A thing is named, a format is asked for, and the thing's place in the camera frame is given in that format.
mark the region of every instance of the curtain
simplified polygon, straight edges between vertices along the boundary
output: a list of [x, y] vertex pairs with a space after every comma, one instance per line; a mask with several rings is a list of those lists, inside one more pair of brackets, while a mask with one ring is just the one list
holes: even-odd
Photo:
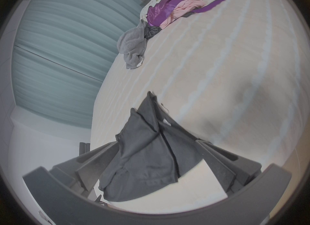
[[91, 127], [94, 102], [118, 54], [120, 35], [136, 27], [140, 0], [31, 0], [12, 55], [16, 104], [43, 117]]

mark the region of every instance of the purple satin garment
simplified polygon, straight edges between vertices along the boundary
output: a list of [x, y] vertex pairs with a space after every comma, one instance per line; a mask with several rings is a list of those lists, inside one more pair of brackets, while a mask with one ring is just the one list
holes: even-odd
[[161, 0], [154, 7], [149, 7], [147, 17], [150, 26], [160, 26], [175, 7], [183, 0]]
[[211, 2], [210, 4], [208, 4], [202, 8], [192, 10], [192, 12], [193, 13], [204, 13], [206, 11], [211, 10], [212, 8], [214, 8], [215, 6], [217, 6], [218, 4], [220, 4], [223, 1], [225, 1], [225, 0], [215, 0], [215, 1]]

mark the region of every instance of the pink garment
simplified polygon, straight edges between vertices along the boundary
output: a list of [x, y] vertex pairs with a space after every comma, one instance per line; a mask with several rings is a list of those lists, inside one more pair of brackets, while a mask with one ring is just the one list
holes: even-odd
[[184, 14], [192, 11], [196, 7], [203, 7], [206, 3], [203, 0], [183, 0], [181, 1], [169, 17], [161, 23], [160, 28], [165, 29], [169, 24], [175, 21], [177, 18], [182, 17]]

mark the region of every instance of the bed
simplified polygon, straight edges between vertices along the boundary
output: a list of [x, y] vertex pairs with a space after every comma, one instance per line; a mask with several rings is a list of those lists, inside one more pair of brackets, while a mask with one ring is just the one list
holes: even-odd
[[[116, 57], [95, 100], [91, 150], [115, 140], [148, 91], [193, 135], [260, 162], [262, 170], [283, 165], [294, 150], [309, 114], [310, 50], [286, 0], [226, 0], [180, 18], [149, 40], [144, 57], [133, 70]], [[102, 194], [98, 183], [95, 192]], [[176, 184], [110, 204], [163, 214], [226, 197], [202, 161]]]

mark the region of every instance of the tiled wall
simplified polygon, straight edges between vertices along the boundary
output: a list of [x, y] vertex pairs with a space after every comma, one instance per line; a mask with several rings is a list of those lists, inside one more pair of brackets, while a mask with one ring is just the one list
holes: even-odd
[[29, 2], [30, 0], [23, 0], [19, 4], [0, 39], [0, 165], [7, 178], [7, 156], [14, 128], [10, 115], [15, 107], [11, 84], [11, 56], [16, 30]]

